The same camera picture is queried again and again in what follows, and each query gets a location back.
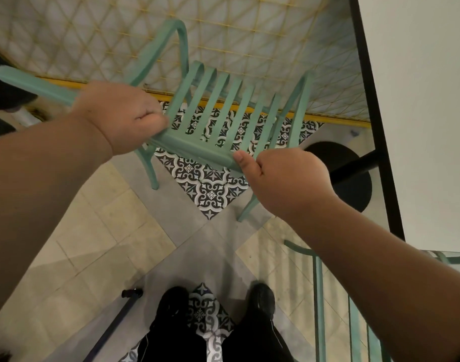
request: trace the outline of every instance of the black shoe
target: black shoe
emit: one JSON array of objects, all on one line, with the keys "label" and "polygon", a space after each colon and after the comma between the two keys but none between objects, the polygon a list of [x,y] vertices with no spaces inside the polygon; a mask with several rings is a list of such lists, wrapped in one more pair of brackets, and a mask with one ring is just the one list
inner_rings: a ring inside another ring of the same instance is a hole
[{"label": "black shoe", "polygon": [[248,296],[247,312],[255,309],[263,311],[270,320],[273,320],[275,296],[270,287],[264,283],[257,283],[253,286]]},{"label": "black shoe", "polygon": [[186,323],[189,293],[186,288],[176,286],[167,290],[161,298],[156,317],[150,329],[161,323]]}]

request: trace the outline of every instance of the table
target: table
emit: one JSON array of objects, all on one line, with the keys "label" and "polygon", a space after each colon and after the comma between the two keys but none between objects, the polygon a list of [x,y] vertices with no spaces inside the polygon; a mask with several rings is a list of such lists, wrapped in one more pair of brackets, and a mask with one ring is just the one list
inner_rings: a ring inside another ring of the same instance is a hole
[{"label": "table", "polygon": [[460,0],[350,0],[390,230],[460,252]]}]

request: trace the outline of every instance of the pants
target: pants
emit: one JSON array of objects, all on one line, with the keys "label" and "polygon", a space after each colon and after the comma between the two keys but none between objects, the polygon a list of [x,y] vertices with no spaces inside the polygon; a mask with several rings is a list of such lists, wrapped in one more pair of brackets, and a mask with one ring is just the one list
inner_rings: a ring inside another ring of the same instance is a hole
[{"label": "pants", "polygon": [[[293,362],[273,322],[260,310],[247,312],[222,344],[224,362]],[[138,347],[138,362],[206,361],[206,341],[184,323],[153,322]]]}]

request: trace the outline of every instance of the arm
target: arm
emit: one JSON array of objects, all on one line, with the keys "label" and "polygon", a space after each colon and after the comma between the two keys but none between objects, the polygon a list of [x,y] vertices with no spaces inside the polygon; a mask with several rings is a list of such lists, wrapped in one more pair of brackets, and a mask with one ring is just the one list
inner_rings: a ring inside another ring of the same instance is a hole
[{"label": "arm", "polygon": [[280,149],[257,162],[243,152],[234,158],[263,206],[322,258],[394,360],[460,357],[459,272],[342,202],[311,153]]},{"label": "arm", "polygon": [[84,182],[166,125],[149,94],[93,82],[66,116],[0,138],[0,308]]}]

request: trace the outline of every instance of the chair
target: chair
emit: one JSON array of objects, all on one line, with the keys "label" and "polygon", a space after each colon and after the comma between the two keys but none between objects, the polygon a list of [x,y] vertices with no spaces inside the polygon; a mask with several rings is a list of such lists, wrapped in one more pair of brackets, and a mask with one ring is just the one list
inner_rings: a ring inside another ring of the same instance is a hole
[{"label": "chair", "polygon": [[[148,43],[139,54],[136,67],[124,78],[125,83],[137,86],[143,81],[175,31],[179,37],[182,81],[166,111],[170,122],[172,123],[175,120],[178,109],[184,101],[186,101],[188,107],[177,129],[166,129],[164,132],[151,138],[147,148],[140,147],[136,151],[146,169],[153,189],[156,190],[159,187],[151,164],[151,158],[154,155],[156,147],[161,147],[179,156],[193,159],[200,164],[208,164],[216,170],[222,170],[226,167],[234,176],[242,176],[243,173],[233,160],[230,149],[232,148],[233,139],[237,134],[247,107],[253,108],[254,111],[250,116],[250,121],[248,122],[242,142],[239,145],[240,150],[247,150],[249,145],[251,145],[252,134],[257,126],[260,114],[266,114],[267,118],[263,125],[260,139],[256,144],[254,157],[257,157],[266,148],[267,144],[268,148],[274,148],[284,119],[295,102],[297,102],[297,108],[291,124],[287,147],[298,146],[300,129],[311,93],[311,72],[307,71],[300,78],[281,111],[279,111],[281,102],[279,94],[273,95],[271,103],[267,107],[264,107],[265,94],[263,92],[259,94],[256,102],[251,102],[255,89],[254,85],[246,86],[240,96],[240,91],[242,90],[242,80],[240,78],[234,78],[232,83],[229,84],[230,76],[228,73],[217,73],[215,68],[205,68],[203,63],[199,61],[193,61],[189,64],[186,27],[181,20],[166,20],[162,24],[154,40]],[[53,85],[9,66],[0,66],[0,80],[69,106],[72,105],[77,94],[72,90]],[[193,96],[190,90],[191,86],[196,88]],[[203,110],[195,129],[187,132],[193,113],[205,91],[210,92],[206,108]],[[225,99],[225,103],[213,126],[211,136],[208,140],[202,139],[202,134],[209,122],[212,109],[219,98]],[[239,103],[239,108],[227,131],[225,142],[219,146],[217,145],[217,140],[234,101]],[[252,196],[250,202],[239,215],[238,221],[242,221],[248,216],[251,209],[257,204],[257,198]]]}]

